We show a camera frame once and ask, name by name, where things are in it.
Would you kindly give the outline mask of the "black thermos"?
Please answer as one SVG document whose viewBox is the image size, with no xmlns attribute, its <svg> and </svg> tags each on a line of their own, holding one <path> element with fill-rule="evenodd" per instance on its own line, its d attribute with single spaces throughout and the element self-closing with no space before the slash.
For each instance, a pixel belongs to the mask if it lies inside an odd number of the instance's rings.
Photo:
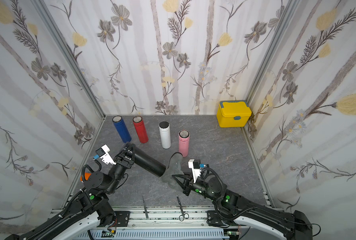
<svg viewBox="0 0 356 240">
<path fill-rule="evenodd" d="M 166 166 L 164 164 L 143 152 L 141 149 L 136 147 L 135 144 L 127 143 L 126 147 L 128 155 L 136 165 L 159 178 L 164 175 L 166 171 Z"/>
</svg>

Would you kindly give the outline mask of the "grey cloth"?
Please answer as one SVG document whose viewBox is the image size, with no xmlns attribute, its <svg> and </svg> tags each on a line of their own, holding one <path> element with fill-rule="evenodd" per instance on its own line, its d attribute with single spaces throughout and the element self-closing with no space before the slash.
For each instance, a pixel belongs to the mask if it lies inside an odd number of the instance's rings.
<svg viewBox="0 0 356 240">
<path fill-rule="evenodd" d="M 181 162 L 183 160 L 183 156 L 181 153 L 174 153 L 169 161 L 169 166 L 167 167 L 164 175 L 161 177 L 161 180 L 164 184 L 167 184 L 169 188 L 176 190 L 178 192 L 182 191 L 182 188 L 177 183 L 177 181 L 172 177 L 172 175 L 183 175 L 183 171 L 181 169 Z"/>
</svg>

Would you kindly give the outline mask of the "blue thermos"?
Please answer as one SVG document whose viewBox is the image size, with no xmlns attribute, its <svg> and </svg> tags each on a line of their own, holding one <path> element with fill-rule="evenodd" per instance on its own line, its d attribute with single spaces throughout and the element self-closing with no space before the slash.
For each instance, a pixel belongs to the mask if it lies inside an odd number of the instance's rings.
<svg viewBox="0 0 356 240">
<path fill-rule="evenodd" d="M 125 124 L 125 121 L 122 116 L 114 116 L 112 118 L 112 122 L 124 143 L 128 143 L 132 141 L 131 135 L 128 131 L 128 128 Z"/>
</svg>

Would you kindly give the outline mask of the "red thermos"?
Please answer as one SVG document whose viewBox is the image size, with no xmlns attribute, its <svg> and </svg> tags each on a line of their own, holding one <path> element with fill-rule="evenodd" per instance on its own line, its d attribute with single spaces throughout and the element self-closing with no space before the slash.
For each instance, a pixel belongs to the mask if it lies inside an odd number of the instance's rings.
<svg viewBox="0 0 356 240">
<path fill-rule="evenodd" d="M 140 142 L 142 144 L 147 143 L 149 141 L 149 137 L 147 134 L 147 130 L 143 118 L 141 116 L 133 117 L 133 124 L 136 129 Z"/>
</svg>

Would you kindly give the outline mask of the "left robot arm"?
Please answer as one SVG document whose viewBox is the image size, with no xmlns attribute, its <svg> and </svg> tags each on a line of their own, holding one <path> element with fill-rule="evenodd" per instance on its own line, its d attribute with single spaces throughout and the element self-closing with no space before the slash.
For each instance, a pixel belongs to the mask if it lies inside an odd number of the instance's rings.
<svg viewBox="0 0 356 240">
<path fill-rule="evenodd" d="M 76 193 L 64 209 L 35 229 L 8 236 L 9 240 L 71 240 L 95 227 L 106 227 L 113 234 L 120 226 L 119 218 L 109 203 L 108 196 L 117 189 L 127 169 L 135 163 L 134 145 L 125 146 L 113 159 L 108 174 L 95 171 L 86 176 L 90 166 L 82 168 L 84 187 Z"/>
</svg>

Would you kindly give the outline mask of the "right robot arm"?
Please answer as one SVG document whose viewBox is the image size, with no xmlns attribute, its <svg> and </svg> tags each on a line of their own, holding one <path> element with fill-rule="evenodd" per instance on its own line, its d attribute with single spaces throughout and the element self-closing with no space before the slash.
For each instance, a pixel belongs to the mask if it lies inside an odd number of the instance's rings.
<svg viewBox="0 0 356 240">
<path fill-rule="evenodd" d="M 197 193 L 211 200 L 216 214 L 225 222 L 266 232 L 281 240 L 311 240 L 313 227 L 304 213 L 287 213 L 257 204 L 228 189 L 212 168 L 200 170 L 199 177 L 172 175 L 183 193 Z"/>
</svg>

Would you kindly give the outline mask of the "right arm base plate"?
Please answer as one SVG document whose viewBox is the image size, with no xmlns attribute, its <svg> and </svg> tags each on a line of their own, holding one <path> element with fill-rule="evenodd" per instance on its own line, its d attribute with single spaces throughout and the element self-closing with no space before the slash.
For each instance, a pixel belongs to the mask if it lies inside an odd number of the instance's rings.
<svg viewBox="0 0 356 240">
<path fill-rule="evenodd" d="M 210 227 L 218 227 L 218 228 L 226 228 L 228 225 L 226 225 L 221 217 L 216 213 L 216 211 L 207 211 L 207 224 Z"/>
</svg>

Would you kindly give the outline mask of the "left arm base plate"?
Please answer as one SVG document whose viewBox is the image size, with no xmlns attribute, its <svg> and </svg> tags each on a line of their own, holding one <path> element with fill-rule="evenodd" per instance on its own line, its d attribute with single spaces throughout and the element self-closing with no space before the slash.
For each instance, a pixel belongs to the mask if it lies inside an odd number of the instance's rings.
<svg viewBox="0 0 356 240">
<path fill-rule="evenodd" d="M 115 211 L 113 221 L 109 227 L 127 227 L 130 220 L 130 211 Z"/>
</svg>

